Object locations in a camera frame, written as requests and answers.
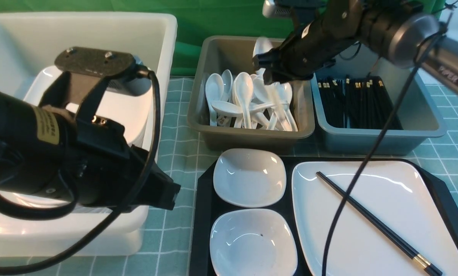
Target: screw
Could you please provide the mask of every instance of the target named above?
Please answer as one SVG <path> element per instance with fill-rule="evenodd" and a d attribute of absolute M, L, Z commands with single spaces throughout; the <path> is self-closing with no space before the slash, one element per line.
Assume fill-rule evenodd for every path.
<path fill-rule="evenodd" d="M 107 52 L 107 53 L 105 54 L 105 58 L 106 58 L 106 59 L 112 59 L 112 58 L 113 58 L 113 53 L 112 53 L 112 52 Z"/>

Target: black chopsticks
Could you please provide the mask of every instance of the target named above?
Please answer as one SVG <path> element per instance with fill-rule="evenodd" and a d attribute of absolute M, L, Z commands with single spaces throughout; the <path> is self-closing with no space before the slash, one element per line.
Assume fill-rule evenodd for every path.
<path fill-rule="evenodd" d="M 345 191 L 336 185 L 331 179 L 327 178 L 322 172 L 316 173 L 322 180 L 328 183 L 338 194 L 341 196 L 345 195 Z M 370 213 L 365 207 L 358 203 L 351 196 L 348 198 L 348 203 L 359 211 L 369 222 L 374 224 L 379 231 L 381 231 L 387 238 L 390 239 L 399 249 L 401 249 L 409 258 L 417 262 L 423 267 L 423 270 L 430 276 L 441 276 L 443 273 L 436 266 L 434 266 L 429 260 L 423 255 L 418 253 L 409 243 L 406 243 L 401 237 L 399 237 L 393 230 L 379 220 L 375 215 Z"/>
<path fill-rule="evenodd" d="M 345 81 L 326 77 L 318 80 L 318 89 L 326 121 L 336 128 L 382 129 L 393 103 L 380 77 Z M 402 130 L 394 116 L 390 130 Z"/>

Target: stack of chopsticks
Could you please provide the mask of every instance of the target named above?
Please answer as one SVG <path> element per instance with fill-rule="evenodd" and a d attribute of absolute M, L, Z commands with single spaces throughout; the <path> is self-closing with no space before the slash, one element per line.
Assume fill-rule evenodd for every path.
<path fill-rule="evenodd" d="M 318 80 L 327 122 L 336 128 L 382 129 L 393 104 L 380 77 Z M 395 116 L 389 129 L 402 130 Z"/>

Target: white rectangular plate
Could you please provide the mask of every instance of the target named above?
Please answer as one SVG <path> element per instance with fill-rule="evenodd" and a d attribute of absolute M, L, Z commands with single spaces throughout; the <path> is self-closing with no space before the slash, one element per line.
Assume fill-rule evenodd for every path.
<path fill-rule="evenodd" d="M 297 232 L 308 267 L 322 273 L 322 255 L 329 226 L 342 197 L 317 177 L 318 171 L 344 191 L 359 161 L 298 164 L 292 172 L 292 201 Z M 370 162 L 352 197 L 438 267 L 443 276 L 458 276 L 458 250 L 420 173 L 401 161 Z M 350 204 L 338 220 L 328 255 L 332 276 L 425 276 Z"/>

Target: green backdrop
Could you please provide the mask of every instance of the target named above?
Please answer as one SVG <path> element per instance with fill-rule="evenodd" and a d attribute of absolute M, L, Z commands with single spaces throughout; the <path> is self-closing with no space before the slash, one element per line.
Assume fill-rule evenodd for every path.
<path fill-rule="evenodd" d="M 421 0 L 425 11 L 445 0 Z M 0 0 L 0 12 L 136 11 L 170 13 L 178 19 L 172 75 L 194 75 L 204 39 L 212 35 L 285 38 L 292 30 L 286 19 L 262 16 L 263 0 Z"/>

